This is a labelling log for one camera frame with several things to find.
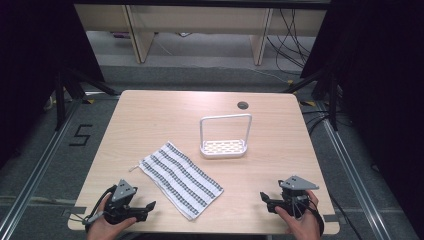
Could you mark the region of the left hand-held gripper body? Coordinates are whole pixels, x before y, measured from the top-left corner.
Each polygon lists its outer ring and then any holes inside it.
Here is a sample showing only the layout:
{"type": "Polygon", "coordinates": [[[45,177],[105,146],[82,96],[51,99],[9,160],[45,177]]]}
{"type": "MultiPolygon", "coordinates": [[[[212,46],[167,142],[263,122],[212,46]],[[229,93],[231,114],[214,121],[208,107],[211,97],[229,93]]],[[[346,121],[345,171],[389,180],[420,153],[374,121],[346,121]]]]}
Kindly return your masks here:
{"type": "Polygon", "coordinates": [[[134,212],[129,203],[137,190],[137,187],[132,187],[124,179],[119,181],[104,207],[104,217],[108,223],[115,225],[134,217],[134,212]]]}

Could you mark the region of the black curtain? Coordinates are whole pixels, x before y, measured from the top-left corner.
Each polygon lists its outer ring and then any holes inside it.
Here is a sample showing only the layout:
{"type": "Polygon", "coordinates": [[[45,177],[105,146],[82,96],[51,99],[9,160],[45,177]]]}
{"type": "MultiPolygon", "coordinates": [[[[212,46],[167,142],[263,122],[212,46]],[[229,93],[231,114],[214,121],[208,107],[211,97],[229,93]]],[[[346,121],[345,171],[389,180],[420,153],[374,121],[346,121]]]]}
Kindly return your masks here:
{"type": "Polygon", "coordinates": [[[343,54],[343,102],[365,146],[424,240],[424,0],[323,0],[303,70],[343,54]]]}
{"type": "Polygon", "coordinates": [[[66,68],[103,80],[74,0],[0,0],[0,168],[66,68]]]}

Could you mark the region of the beige wooden desk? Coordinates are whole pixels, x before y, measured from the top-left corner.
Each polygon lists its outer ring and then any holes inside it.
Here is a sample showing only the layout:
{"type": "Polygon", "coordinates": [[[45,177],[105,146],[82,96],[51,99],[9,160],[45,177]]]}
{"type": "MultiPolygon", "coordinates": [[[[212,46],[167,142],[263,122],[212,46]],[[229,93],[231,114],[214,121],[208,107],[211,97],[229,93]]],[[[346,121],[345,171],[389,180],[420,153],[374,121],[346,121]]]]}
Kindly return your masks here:
{"type": "Polygon", "coordinates": [[[262,63],[266,37],[291,32],[315,37],[323,10],[277,8],[169,7],[140,5],[74,5],[87,31],[127,32],[135,59],[146,61],[156,32],[241,34],[250,37],[253,61],[262,63]]]}

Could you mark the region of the person's left hand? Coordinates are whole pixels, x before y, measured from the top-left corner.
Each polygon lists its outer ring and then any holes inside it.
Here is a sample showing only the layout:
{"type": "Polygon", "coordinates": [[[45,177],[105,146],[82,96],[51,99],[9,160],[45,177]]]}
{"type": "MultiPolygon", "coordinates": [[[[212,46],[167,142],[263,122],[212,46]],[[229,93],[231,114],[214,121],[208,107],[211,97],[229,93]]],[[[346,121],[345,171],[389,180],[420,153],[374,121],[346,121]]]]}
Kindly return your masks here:
{"type": "Polygon", "coordinates": [[[87,240],[115,240],[117,236],[136,223],[136,218],[126,219],[118,224],[108,223],[103,216],[97,218],[89,228],[87,240]]]}

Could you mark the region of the white metal rack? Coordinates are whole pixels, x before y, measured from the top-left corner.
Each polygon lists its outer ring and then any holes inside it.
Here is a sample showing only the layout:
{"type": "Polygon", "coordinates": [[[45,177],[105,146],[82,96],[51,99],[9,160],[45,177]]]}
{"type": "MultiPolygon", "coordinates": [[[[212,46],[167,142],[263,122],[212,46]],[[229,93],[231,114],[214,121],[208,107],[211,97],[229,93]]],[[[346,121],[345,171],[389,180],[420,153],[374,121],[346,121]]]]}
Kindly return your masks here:
{"type": "Polygon", "coordinates": [[[240,158],[248,149],[251,114],[200,119],[200,152],[206,159],[240,158]]]}

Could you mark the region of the person's right hand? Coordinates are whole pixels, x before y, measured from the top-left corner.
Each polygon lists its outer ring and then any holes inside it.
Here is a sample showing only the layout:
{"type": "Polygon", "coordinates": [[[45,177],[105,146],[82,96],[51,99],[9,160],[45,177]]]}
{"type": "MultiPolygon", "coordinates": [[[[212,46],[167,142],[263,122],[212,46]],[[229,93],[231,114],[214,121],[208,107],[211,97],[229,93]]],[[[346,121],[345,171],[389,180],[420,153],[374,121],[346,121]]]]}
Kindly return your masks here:
{"type": "Polygon", "coordinates": [[[320,240],[320,227],[314,213],[317,211],[318,198],[311,190],[307,190],[310,198],[309,208],[300,220],[290,216],[283,208],[276,208],[277,214],[287,224],[286,234],[291,234],[296,240],[320,240]]]}

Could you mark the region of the black metal stand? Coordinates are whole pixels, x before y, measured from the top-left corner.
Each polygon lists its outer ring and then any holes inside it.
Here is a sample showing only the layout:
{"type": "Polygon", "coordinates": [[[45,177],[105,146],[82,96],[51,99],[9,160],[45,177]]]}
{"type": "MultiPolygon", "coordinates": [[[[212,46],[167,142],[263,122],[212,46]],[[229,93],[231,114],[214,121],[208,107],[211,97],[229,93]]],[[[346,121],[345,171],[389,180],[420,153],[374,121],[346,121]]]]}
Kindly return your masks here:
{"type": "Polygon", "coordinates": [[[72,100],[83,100],[86,93],[81,86],[81,82],[88,83],[89,85],[97,88],[103,93],[111,96],[118,96],[119,92],[106,86],[101,81],[90,78],[86,74],[72,68],[62,68],[58,71],[55,77],[55,95],[56,95],[56,109],[57,109],[57,124],[56,130],[59,130],[66,120],[66,107],[65,107],[65,94],[67,91],[72,100]]]}
{"type": "Polygon", "coordinates": [[[312,90],[311,96],[314,100],[322,100],[325,96],[329,99],[329,121],[334,131],[338,130],[336,121],[336,107],[337,107],[337,78],[335,74],[323,68],[310,76],[303,78],[297,84],[290,86],[288,89],[283,90],[283,93],[294,93],[295,91],[315,82],[316,85],[312,90]]]}

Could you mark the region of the aluminium floor rail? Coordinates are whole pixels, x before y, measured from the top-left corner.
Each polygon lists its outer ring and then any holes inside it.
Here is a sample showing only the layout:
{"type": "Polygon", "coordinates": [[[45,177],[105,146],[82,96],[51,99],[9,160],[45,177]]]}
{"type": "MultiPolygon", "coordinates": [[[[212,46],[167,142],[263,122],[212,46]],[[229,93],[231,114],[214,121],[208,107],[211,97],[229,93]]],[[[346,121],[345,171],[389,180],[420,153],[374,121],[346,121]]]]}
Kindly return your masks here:
{"type": "Polygon", "coordinates": [[[81,104],[81,100],[72,100],[69,103],[68,109],[65,111],[65,119],[63,120],[63,123],[52,133],[52,136],[49,138],[49,142],[43,148],[42,155],[37,159],[31,174],[26,179],[25,184],[19,191],[19,194],[13,198],[13,202],[7,214],[0,221],[0,240],[9,240],[12,236],[16,226],[25,212],[25,209],[31,201],[31,197],[39,186],[54,154],[64,138],[75,112],[81,104]]]}
{"type": "Polygon", "coordinates": [[[335,124],[326,120],[324,126],[376,239],[392,240],[383,218],[354,166],[338,131],[334,129],[335,124]]]}

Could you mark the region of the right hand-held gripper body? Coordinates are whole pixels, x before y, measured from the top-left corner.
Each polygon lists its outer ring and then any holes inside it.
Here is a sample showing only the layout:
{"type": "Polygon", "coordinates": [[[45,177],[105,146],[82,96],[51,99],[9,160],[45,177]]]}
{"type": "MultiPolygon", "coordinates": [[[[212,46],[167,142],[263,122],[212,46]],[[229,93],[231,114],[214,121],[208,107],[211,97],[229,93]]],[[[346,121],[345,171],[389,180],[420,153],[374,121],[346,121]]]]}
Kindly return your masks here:
{"type": "Polygon", "coordinates": [[[318,185],[297,175],[293,175],[286,180],[279,180],[278,185],[282,189],[283,203],[281,207],[295,218],[302,217],[309,206],[310,198],[307,190],[317,190],[319,188],[318,185]]]}

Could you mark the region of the white striped towel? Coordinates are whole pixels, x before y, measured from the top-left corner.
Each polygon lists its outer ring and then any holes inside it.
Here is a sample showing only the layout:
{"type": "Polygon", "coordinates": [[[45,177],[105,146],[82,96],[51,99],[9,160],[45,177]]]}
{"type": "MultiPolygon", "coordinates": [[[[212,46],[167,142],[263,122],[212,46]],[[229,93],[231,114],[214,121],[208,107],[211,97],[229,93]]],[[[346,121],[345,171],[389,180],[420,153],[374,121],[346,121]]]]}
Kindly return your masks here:
{"type": "Polygon", "coordinates": [[[224,188],[168,141],[131,167],[141,169],[189,221],[196,220],[224,188]]]}

